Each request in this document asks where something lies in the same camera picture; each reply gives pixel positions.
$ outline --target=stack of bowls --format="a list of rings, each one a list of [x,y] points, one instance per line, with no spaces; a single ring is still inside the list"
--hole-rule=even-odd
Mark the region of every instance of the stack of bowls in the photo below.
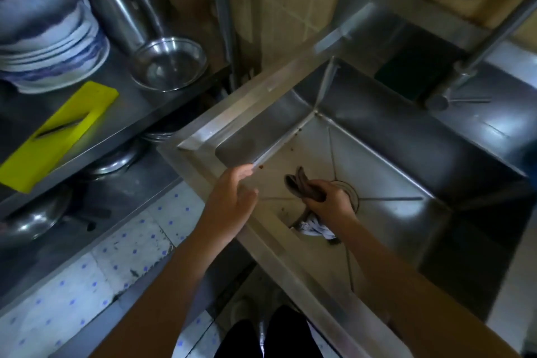
[[[0,0],[0,79],[23,94],[81,81],[109,52],[87,0]]]

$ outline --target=drain strainer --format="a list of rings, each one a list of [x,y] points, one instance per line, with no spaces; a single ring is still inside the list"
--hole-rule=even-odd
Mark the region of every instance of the drain strainer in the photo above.
[[[345,181],[339,181],[334,180],[332,181],[332,184],[339,187],[343,191],[345,191],[348,195],[348,198],[351,200],[352,209],[354,210],[354,213],[358,212],[358,208],[360,207],[360,198],[358,197],[358,193],[353,188],[352,185],[349,183],[345,183]]]

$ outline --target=leg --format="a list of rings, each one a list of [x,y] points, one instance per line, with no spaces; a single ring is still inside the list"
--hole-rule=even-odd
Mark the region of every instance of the leg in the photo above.
[[[237,322],[225,335],[214,358],[263,358],[259,339],[249,320]]]
[[[279,307],[272,316],[264,347],[266,358],[323,357],[304,315],[286,305]]]

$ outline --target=stainless steel shelf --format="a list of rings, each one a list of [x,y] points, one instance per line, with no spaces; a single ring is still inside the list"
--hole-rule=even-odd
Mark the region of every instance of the stainless steel shelf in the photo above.
[[[106,63],[90,79],[117,89],[119,97],[30,194],[15,192],[0,185],[0,218],[136,136],[229,75],[221,37],[212,23],[176,23],[175,27],[175,34],[190,37],[205,49],[209,60],[205,75],[191,86],[171,93],[141,90],[127,70],[127,58],[112,48]],[[0,161],[10,156],[80,85],[41,95],[21,95],[2,90]]]
[[[77,187],[81,204],[74,217],[87,216],[96,222],[96,228],[87,232],[86,224],[66,220],[27,246],[0,253],[0,309],[26,297],[48,280],[51,273],[89,252],[110,231],[117,230],[181,181],[151,147],[123,175],[88,183],[82,189]],[[107,219],[89,217],[85,210],[96,204],[111,210],[111,216]]]

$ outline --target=metal bowl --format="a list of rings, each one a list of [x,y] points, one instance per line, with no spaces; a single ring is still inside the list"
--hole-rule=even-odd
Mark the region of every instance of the metal bowl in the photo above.
[[[100,180],[120,171],[126,171],[143,152],[138,139],[124,143],[116,150],[87,166],[82,172],[83,180]]]
[[[129,60],[133,79],[146,90],[168,92],[196,81],[207,69],[201,45],[187,38],[164,37],[137,50]]]
[[[26,245],[59,221],[71,203],[72,189],[61,185],[0,222],[0,249]]]

